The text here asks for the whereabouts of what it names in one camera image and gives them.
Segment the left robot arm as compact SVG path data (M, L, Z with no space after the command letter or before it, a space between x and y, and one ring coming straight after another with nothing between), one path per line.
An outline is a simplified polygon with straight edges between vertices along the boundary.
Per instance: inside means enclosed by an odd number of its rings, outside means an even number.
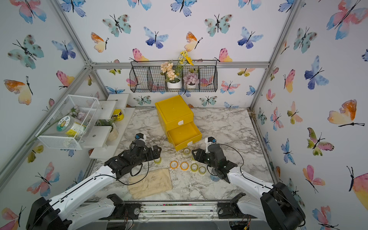
M144 162L159 159L162 149L149 148L145 141L135 140L128 150L107 160L95 173L49 200L40 198L32 204L26 224L28 230L76 230L98 219L110 216L117 206L115 198L96 205L80 205L107 185Z

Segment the yellow three-drawer cabinet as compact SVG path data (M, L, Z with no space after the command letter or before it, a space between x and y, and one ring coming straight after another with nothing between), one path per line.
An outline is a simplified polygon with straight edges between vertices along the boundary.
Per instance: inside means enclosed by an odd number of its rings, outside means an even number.
M176 151L202 140L202 133L194 123L194 113L182 96L159 101L155 106L163 131Z

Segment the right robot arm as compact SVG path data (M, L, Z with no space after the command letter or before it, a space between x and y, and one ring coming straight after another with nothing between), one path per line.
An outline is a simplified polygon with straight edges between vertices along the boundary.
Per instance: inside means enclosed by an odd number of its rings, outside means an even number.
M215 175L245 191L253 200L235 199L238 210L267 222L272 230L295 230L306 222L306 215L288 187L258 179L226 159L220 144L208 142L206 149L192 150L195 161L211 167Z

